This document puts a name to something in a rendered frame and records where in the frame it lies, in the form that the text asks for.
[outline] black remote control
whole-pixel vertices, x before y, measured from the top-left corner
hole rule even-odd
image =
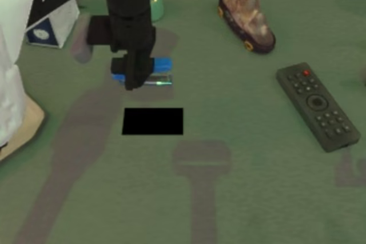
[[[278,70],[277,80],[326,152],[359,141],[360,133],[307,63]]]

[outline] green container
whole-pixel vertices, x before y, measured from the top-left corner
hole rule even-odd
[[[158,21],[164,15],[164,5],[162,0],[150,0],[152,21]]]

